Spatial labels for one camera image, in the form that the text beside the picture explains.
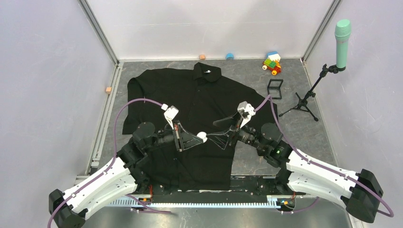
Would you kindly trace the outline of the round silver brooch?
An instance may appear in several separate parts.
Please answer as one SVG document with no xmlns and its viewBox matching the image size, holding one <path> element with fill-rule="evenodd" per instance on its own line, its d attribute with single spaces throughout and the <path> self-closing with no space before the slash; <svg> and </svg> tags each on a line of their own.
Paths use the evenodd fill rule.
<svg viewBox="0 0 403 228">
<path fill-rule="evenodd" d="M 207 133 L 206 132 L 199 132 L 196 135 L 198 138 L 202 139 L 203 143 L 207 142 Z"/>
</svg>

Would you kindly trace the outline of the black shirt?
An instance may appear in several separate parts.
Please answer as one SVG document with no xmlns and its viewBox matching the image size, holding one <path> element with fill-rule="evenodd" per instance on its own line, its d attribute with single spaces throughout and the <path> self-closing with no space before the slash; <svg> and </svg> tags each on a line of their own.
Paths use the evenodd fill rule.
<svg viewBox="0 0 403 228">
<path fill-rule="evenodd" d="M 213 122 L 235 114 L 244 101 L 258 108 L 249 121 L 255 129 L 273 123 L 278 114 L 277 105 L 264 102 L 255 89 L 203 63 L 195 64 L 191 70 L 148 69 L 129 80 L 127 91 L 130 105 L 123 134 L 132 134 L 144 122 L 163 129 L 167 121 L 158 104 L 175 106 L 179 111 L 176 119 L 193 134 L 218 132 Z M 152 181 L 181 190 L 228 190 L 234 154 L 234 146 L 221 149 L 212 141 L 183 152 L 168 146 L 149 154 L 143 172 Z"/>
</svg>

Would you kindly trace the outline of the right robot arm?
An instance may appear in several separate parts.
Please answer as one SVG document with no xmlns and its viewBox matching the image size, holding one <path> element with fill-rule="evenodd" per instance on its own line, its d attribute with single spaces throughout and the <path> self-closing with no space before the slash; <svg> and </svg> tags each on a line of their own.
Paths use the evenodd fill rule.
<svg viewBox="0 0 403 228">
<path fill-rule="evenodd" d="M 226 130 L 209 133 L 207 138 L 223 149 L 237 142 L 256 148 L 259 156 L 280 169 L 274 181 L 277 192 L 300 192 L 323 198 L 363 222 L 374 223 L 384 192 L 371 171 L 349 171 L 293 149 L 283 140 L 275 123 L 265 123 L 257 130 L 243 124 L 244 121 L 239 113 L 215 121 L 215 125 Z"/>
</svg>

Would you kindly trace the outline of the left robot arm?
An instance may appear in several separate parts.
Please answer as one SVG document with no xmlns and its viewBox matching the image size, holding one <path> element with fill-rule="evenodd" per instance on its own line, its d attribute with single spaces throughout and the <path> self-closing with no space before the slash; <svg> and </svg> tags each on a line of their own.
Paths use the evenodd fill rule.
<svg viewBox="0 0 403 228">
<path fill-rule="evenodd" d="M 174 149 L 183 152 L 207 141 L 207 134 L 192 134 L 179 121 L 155 131 L 150 122 L 138 125 L 129 142 L 100 170 L 77 184 L 49 194 L 50 226 L 80 228 L 85 221 L 112 201 L 133 193 L 145 193 L 150 177 L 144 171 L 152 152 Z"/>
</svg>

